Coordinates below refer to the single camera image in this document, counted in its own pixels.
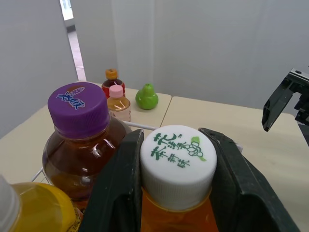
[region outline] purple bottle cap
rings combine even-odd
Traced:
[[[92,83],[60,87],[49,97],[47,105],[57,131],[69,139],[94,136],[110,122],[105,94]]]

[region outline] chinese characters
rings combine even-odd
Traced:
[[[158,146],[151,151],[151,157],[155,157],[155,160],[167,159],[168,162],[175,163],[180,168],[186,168],[190,166],[190,160],[184,160],[173,153],[167,153],[167,148],[175,151],[184,149],[188,151],[189,156],[197,156],[202,162],[205,162],[206,159],[203,158],[203,152],[199,146],[199,137],[192,137],[190,144],[187,142],[177,143],[176,140],[181,137],[182,134],[179,134],[178,136],[176,134],[173,134],[172,136],[168,136],[167,134],[162,135],[161,133],[156,134],[154,142],[156,142]]]
[[[80,107],[84,108],[86,103],[81,99],[74,98],[73,96],[81,93],[84,89],[85,87],[79,87],[72,90],[71,92],[67,91],[65,94],[58,94],[56,98],[59,98],[64,102],[68,102],[72,107],[74,107],[75,110],[78,110]]]

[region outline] bottle cap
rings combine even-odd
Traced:
[[[140,149],[142,185],[169,210],[186,210],[202,202],[211,189],[217,155],[201,132],[181,125],[150,133]]]
[[[8,232],[15,222],[20,208],[17,193],[0,175],[0,231]]]
[[[120,98],[124,95],[124,89],[121,86],[111,86],[110,87],[110,97]]]
[[[69,139],[94,136],[110,122],[105,94],[92,83],[60,87],[49,97],[47,105],[55,128]]]
[[[115,80],[118,78],[117,70],[116,69],[107,69],[105,70],[106,79],[108,80]]]

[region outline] wire rack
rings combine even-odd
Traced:
[[[139,124],[139,123],[134,123],[134,122],[125,122],[129,127],[137,127],[137,128],[140,128],[140,129],[146,129],[146,130],[151,130],[151,131],[154,131],[156,129],[158,129],[158,127],[151,127],[151,126],[147,126],[147,125],[143,125],[143,124]],[[46,180],[49,184],[51,184],[48,180],[48,178],[46,178],[46,174],[43,170],[43,167],[33,176],[33,178],[31,179],[31,181],[36,181],[36,179],[38,178],[38,176],[40,174],[43,174],[44,175],[44,178],[43,180]]]

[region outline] small bottle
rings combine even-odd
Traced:
[[[81,219],[58,188],[34,182],[9,185],[0,175],[1,232],[77,232]]]
[[[131,121],[131,103],[129,99],[124,97],[121,86],[110,87],[110,98],[107,99],[107,105],[112,116],[122,121]]]
[[[48,109],[55,132],[43,152],[44,171],[83,210],[97,175],[130,129],[110,117],[104,92],[88,82],[57,89]]]
[[[140,149],[142,232],[218,232],[209,195],[217,156],[201,132],[156,129]]]
[[[116,69],[105,70],[106,81],[102,84],[102,90],[104,91],[106,98],[110,97],[110,87],[114,85],[119,85],[123,88],[124,96],[126,96],[125,84],[123,81],[118,79],[118,74]]]

